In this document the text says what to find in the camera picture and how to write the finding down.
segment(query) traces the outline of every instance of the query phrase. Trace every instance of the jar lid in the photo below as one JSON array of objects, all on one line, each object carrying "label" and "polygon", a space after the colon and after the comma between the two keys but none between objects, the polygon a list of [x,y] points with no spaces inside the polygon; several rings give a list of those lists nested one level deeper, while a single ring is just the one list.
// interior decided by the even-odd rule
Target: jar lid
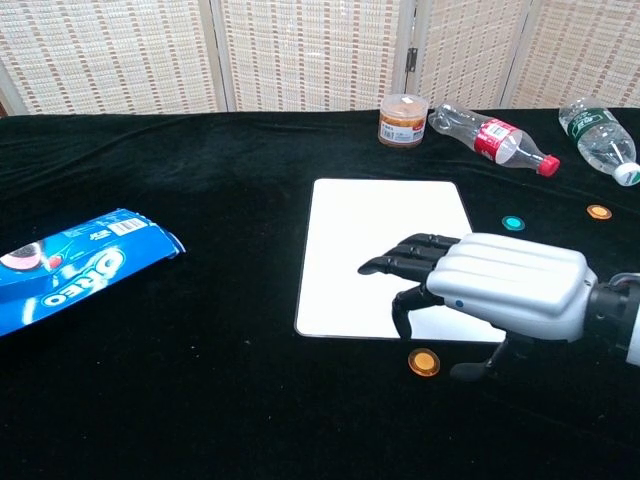
[{"label": "jar lid", "polygon": [[395,93],[382,99],[380,111],[394,118],[422,118],[427,114],[429,102],[417,95]]}]

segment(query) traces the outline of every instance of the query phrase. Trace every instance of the oreo logo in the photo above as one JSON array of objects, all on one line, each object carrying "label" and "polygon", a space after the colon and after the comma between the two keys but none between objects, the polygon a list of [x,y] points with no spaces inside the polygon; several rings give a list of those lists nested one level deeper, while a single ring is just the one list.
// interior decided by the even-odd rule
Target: oreo logo
[{"label": "oreo logo", "polygon": [[103,255],[96,260],[95,264],[85,270],[82,275],[57,293],[46,296],[42,303],[47,307],[57,307],[64,304],[67,300],[77,297],[83,293],[93,293],[104,288],[109,283],[120,267],[124,264],[124,253],[118,249],[105,250]]}]

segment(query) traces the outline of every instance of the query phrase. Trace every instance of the red bottle cap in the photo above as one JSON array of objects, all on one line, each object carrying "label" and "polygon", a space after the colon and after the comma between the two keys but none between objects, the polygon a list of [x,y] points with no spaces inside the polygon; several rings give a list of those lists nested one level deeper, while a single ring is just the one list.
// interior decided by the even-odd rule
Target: red bottle cap
[{"label": "red bottle cap", "polygon": [[546,157],[544,157],[544,160],[542,160],[542,163],[538,167],[538,173],[543,177],[550,177],[551,175],[556,173],[556,170],[558,170],[559,166],[560,160],[558,160],[553,155],[547,155]]}]

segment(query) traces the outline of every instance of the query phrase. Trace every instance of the blue oreo package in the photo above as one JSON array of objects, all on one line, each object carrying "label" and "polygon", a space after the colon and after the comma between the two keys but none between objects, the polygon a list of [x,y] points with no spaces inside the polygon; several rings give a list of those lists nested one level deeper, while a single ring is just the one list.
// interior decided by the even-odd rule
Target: blue oreo package
[{"label": "blue oreo package", "polygon": [[125,209],[25,245],[0,257],[0,335],[184,251],[171,233]]}]

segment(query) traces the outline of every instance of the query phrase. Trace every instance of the black tablecloth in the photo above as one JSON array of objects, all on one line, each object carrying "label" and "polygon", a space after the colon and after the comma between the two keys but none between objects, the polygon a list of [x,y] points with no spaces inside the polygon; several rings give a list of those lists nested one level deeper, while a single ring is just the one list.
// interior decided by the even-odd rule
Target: black tablecloth
[{"label": "black tablecloth", "polygon": [[[640,139],[640,112],[613,112]],[[557,175],[430,130],[385,147],[372,111],[0,120],[0,251],[118,207],[188,251],[0,339],[2,478],[637,478],[640,368],[598,342],[460,384],[451,365],[491,347],[294,331],[320,177],[453,181],[474,231],[578,249],[603,280],[640,267],[640,190],[589,167],[556,111],[491,113]],[[437,377],[407,367],[423,345]]]}]

